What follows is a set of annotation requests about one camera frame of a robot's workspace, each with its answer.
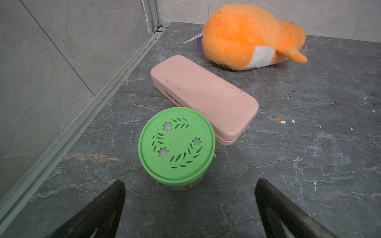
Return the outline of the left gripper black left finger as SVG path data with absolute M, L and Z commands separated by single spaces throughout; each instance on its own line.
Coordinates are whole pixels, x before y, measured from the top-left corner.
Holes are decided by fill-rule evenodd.
M 47 237 L 114 238 L 119 227 L 125 198 L 125 184 L 117 180 Z

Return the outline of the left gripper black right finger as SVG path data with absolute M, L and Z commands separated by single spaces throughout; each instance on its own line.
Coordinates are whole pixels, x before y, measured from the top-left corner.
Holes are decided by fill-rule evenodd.
M 287 227 L 296 238 L 337 237 L 264 178 L 260 178 L 257 182 L 255 197 L 268 238 L 287 237 L 283 227 Z

